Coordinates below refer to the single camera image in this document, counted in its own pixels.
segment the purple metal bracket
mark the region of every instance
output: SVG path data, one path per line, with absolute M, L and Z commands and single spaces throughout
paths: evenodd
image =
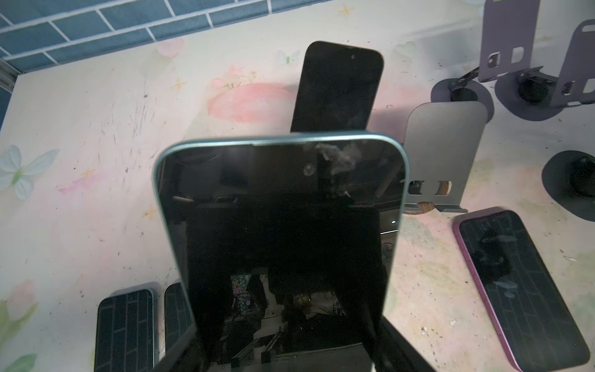
M 569 105 L 571 102 L 595 103 L 595 90 L 584 92 L 590 79 L 595 79 L 595 20 L 584 21 L 574 30 L 550 107 L 580 106 Z
M 481 35 L 482 83 L 506 73 L 529 68 L 537 27 L 540 0 L 486 0 Z M 522 48 L 522 58 L 512 62 L 513 50 Z

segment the metal phone stand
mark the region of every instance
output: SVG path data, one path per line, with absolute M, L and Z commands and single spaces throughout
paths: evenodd
M 411 113 L 403 146 L 411 165 L 406 211 L 432 202 L 441 212 L 467 212 L 461 198 L 486 122 L 480 102 L 432 102 Z
M 540 0 L 487 0 L 481 34 L 480 65 L 458 79 L 438 82 L 431 92 L 432 102 L 478 101 L 490 121 L 494 102 L 482 83 L 527 69 L 531 64 Z
M 565 108 L 594 103 L 595 90 L 586 90 L 587 82 L 595 79 L 595 20 L 582 22 L 574 31 L 559 77 L 542 73 L 542 67 L 508 74 L 496 82 L 496 97 L 512 114 L 542 121 Z

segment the phone on table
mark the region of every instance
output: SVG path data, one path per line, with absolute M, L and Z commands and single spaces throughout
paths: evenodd
M 323 41 L 310 44 L 291 131 L 365 129 L 383 68 L 382 55 L 371 49 Z
M 588 362 L 588 346 L 518 214 L 490 208 L 455 221 L 455 237 L 511 364 L 546 372 Z

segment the scratch on table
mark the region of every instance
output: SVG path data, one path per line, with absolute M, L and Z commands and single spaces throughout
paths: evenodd
M 148 217 L 149 221 L 152 221 L 154 218 L 154 215 L 157 213 L 157 210 L 155 209 L 155 207 L 153 205 L 151 205 L 149 207 L 149 210 L 143 213 L 143 217 Z

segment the star print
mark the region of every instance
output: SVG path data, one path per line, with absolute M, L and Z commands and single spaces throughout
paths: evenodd
M 343 4 L 343 10 L 340 10 L 340 14 L 349 15 L 349 13 L 355 8 L 348 8 L 347 5 Z
M 89 177 L 91 177 L 91 175 L 92 175 L 94 172 L 95 172 L 95 169 L 90 169 L 90 170 L 86 171 L 85 173 L 81 174 L 81 175 L 80 175 L 80 177 L 81 177 L 83 180 L 86 180 L 86 179 L 88 179 Z
M 177 79 L 177 83 L 176 83 L 176 84 L 174 84 L 174 86 L 175 86 L 175 87 L 176 87 L 178 90 L 180 90 L 184 84 L 188 84 L 188 82 L 181 82 L 181 81 L 180 81 L 180 78 L 178 78 L 178 79 Z

